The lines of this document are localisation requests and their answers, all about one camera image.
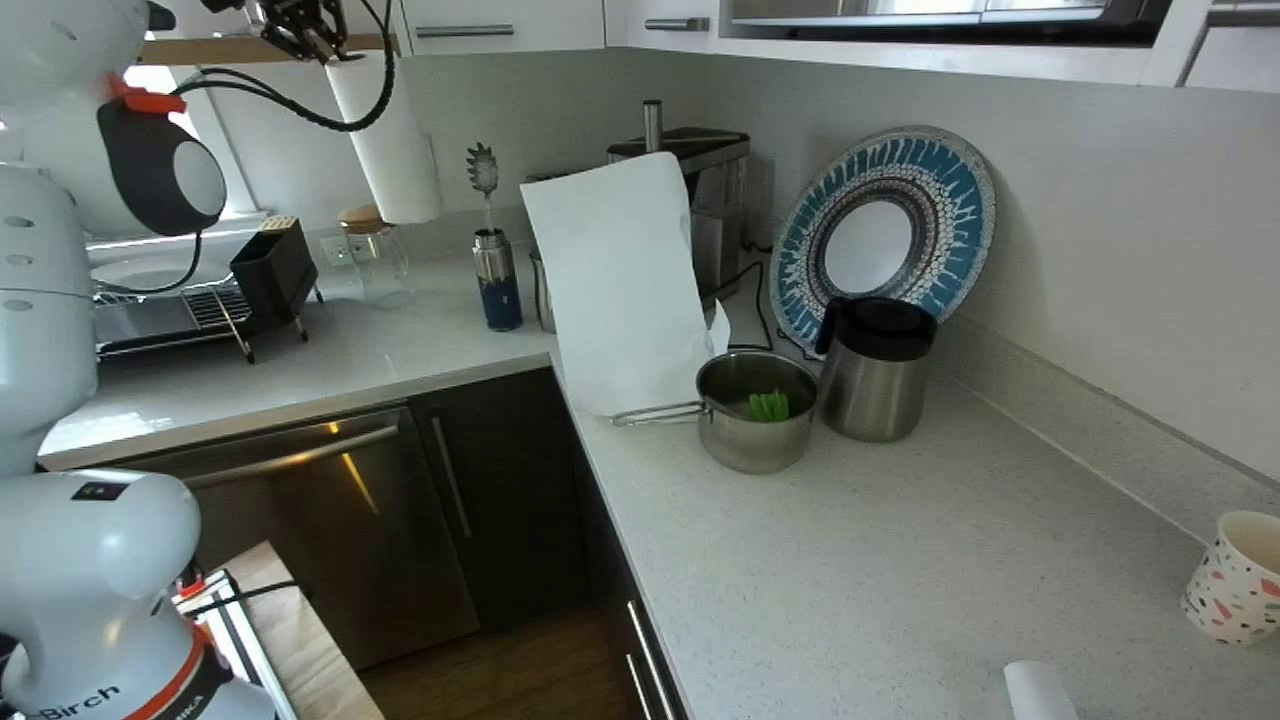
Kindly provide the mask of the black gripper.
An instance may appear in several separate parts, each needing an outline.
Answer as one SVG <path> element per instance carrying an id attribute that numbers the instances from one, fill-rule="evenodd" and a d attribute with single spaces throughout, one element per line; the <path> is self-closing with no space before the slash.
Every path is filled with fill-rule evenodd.
<path id="1" fill-rule="evenodd" d="M 341 62 L 348 21 L 341 0 L 255 0 L 261 37 L 297 62 Z"/>

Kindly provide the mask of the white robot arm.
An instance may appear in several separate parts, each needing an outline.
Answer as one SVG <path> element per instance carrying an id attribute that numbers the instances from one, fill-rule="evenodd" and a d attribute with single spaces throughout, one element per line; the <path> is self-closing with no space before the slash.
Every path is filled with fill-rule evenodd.
<path id="1" fill-rule="evenodd" d="M 98 240 L 180 235 L 230 190 L 165 98 L 126 83 L 153 0 L 0 0 L 0 636 L 26 720 L 285 720 L 178 608 L 199 508 L 169 472 L 45 472 L 98 392 Z"/>

